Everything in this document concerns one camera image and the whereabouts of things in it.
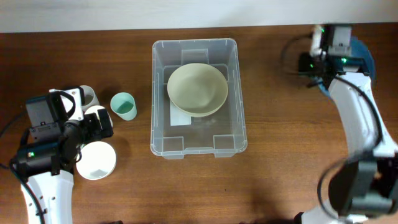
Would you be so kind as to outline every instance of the white backdrop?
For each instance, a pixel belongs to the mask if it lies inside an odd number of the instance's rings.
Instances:
[[[0,32],[397,21],[398,0],[0,0]]]

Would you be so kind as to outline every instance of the plastic container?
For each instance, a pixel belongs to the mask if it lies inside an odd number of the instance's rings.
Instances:
[[[151,151],[166,159],[183,159],[189,154],[231,157],[243,152],[248,140],[236,42],[233,39],[160,40],[154,43],[152,54]],[[172,125],[179,117],[170,112],[173,105],[167,94],[167,82],[176,69],[189,63],[206,63],[217,68],[228,82],[228,97],[214,114],[188,117],[188,123]]]

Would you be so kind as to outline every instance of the white cup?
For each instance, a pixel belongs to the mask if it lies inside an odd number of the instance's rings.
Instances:
[[[82,146],[81,160],[76,163],[79,174],[88,180],[99,180],[112,173],[116,153],[106,142],[96,141]]]
[[[111,109],[123,120],[130,121],[137,115],[134,98],[129,93],[118,93],[112,97]]]
[[[100,116],[98,115],[98,110],[100,110],[100,109],[105,109],[105,107],[103,107],[103,106],[92,106],[91,108],[88,108],[86,110],[85,114],[94,113],[94,114],[97,115],[97,118],[100,119]],[[111,122],[111,126],[113,127],[113,122],[112,122],[112,119],[111,119],[110,116],[109,116],[109,120]]]
[[[85,92],[85,104],[81,106],[83,111],[85,112],[88,108],[100,105],[97,96],[95,95],[94,90],[90,86],[82,85],[80,86]]]

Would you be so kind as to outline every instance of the cable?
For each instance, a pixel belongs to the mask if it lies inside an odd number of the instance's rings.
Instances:
[[[0,138],[4,135],[4,133],[11,127],[13,123],[15,123],[19,118],[23,117],[26,114],[26,110],[22,111],[18,115],[16,115],[10,122],[8,122],[5,127],[0,131]],[[0,163],[0,167],[3,169],[8,169],[7,166]]]
[[[323,173],[322,173],[322,175],[321,175],[321,177],[320,177],[320,179],[319,179],[319,181],[318,181],[317,194],[318,194],[318,201],[319,201],[319,204],[320,204],[322,210],[323,210],[329,217],[331,217],[331,218],[333,218],[333,219],[339,220],[339,218],[336,217],[334,214],[332,214],[332,213],[326,208],[325,204],[323,203],[323,199],[322,199],[322,184],[323,184],[323,182],[324,182],[326,176],[327,176],[327,175],[329,174],[329,172],[331,172],[333,169],[336,169],[337,167],[340,167],[340,166],[343,165],[343,164],[351,164],[351,163],[354,163],[354,162],[358,162],[358,161],[360,161],[361,159],[364,159],[365,157],[370,156],[370,154],[372,153],[372,151],[373,151],[376,147],[378,147],[378,145],[379,145],[380,142],[382,141],[383,135],[382,135],[381,121],[380,121],[380,117],[379,117],[379,115],[378,115],[378,113],[377,113],[377,109],[376,109],[376,107],[373,105],[372,101],[371,101],[370,98],[367,96],[367,94],[365,94],[365,92],[362,91],[358,86],[352,84],[351,82],[349,82],[349,81],[347,81],[347,80],[345,80],[345,79],[343,79],[343,78],[341,78],[341,77],[339,77],[339,76],[336,76],[335,79],[338,80],[338,81],[340,81],[340,82],[343,82],[343,83],[349,85],[351,88],[355,89],[355,90],[359,93],[360,96],[362,96],[362,97],[364,98],[365,102],[369,105],[369,107],[370,107],[370,109],[371,109],[371,112],[372,112],[372,114],[373,114],[373,118],[374,118],[374,120],[375,120],[375,122],[376,122],[376,126],[377,126],[377,138],[376,138],[376,140],[375,140],[375,142],[374,142],[372,148],[370,148],[370,149],[364,149],[360,154],[353,155],[353,156],[351,156],[351,157],[349,157],[349,158],[347,158],[347,159],[344,158],[344,159],[338,160],[337,162],[335,162],[334,164],[332,164],[329,168],[327,168],[325,171],[323,171]],[[341,221],[346,222],[346,223],[350,223],[349,220],[341,220]]]
[[[313,72],[299,72],[299,71],[294,71],[294,70],[286,70],[285,69],[285,57],[287,53],[287,49],[296,41],[302,40],[302,39],[311,39],[312,38],[312,32],[309,34],[304,34],[304,35],[299,35],[294,37],[293,39],[289,40],[284,47],[282,48],[282,52],[280,53],[280,59],[279,59],[279,65],[280,69],[282,70],[282,73],[287,73],[291,75],[313,75]]]
[[[9,163],[9,169],[11,170],[11,172],[15,175],[15,177],[19,180],[19,182],[22,184],[22,186],[25,188],[26,192],[29,194],[29,196],[32,198],[33,203],[36,206],[36,209],[39,213],[39,218],[40,218],[40,223],[41,224],[45,224],[45,220],[44,220],[44,213],[42,210],[42,207],[40,206],[39,201],[37,200],[37,197],[35,196],[35,194],[33,193],[32,189],[30,189],[30,187],[27,185],[27,183],[25,183],[21,177],[19,176],[19,174],[17,173],[17,171],[14,168],[14,162],[11,159],[10,163]]]

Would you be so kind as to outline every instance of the teal cup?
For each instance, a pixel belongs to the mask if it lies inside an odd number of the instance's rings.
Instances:
[[[137,115],[134,98],[128,93],[118,93],[112,97],[111,109],[123,120],[130,121]]]

